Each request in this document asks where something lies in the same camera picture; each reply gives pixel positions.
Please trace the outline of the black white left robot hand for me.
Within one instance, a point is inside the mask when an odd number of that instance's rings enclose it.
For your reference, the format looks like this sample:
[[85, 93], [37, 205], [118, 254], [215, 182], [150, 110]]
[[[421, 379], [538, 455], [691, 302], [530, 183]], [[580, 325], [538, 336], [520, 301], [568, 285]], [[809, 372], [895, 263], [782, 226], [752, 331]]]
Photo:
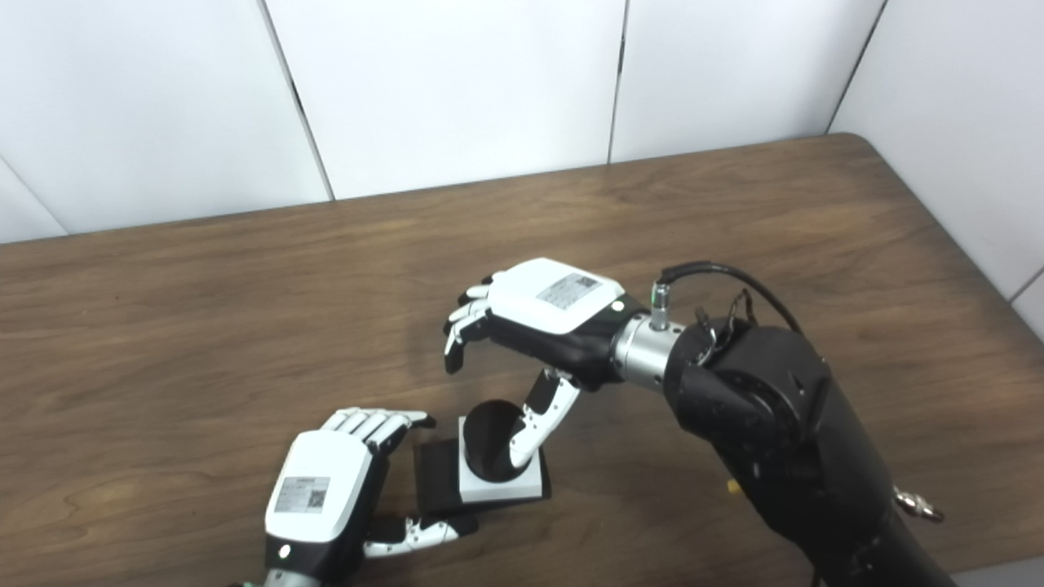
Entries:
[[380, 518], [389, 457], [422, 410], [343, 408], [299, 432], [264, 515], [266, 586], [339, 586], [370, 558], [404, 556], [473, 535], [477, 517]]

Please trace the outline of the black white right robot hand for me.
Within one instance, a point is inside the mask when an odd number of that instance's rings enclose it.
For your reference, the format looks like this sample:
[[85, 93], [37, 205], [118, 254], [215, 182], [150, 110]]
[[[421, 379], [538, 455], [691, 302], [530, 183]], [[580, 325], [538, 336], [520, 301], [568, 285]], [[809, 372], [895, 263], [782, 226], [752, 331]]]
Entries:
[[459, 371], [466, 345], [481, 339], [543, 363], [476, 474], [500, 482], [521, 472], [579, 394], [623, 382], [617, 343], [631, 322], [647, 315], [615, 280], [549, 258], [494, 272], [469, 287], [444, 324], [447, 373]]

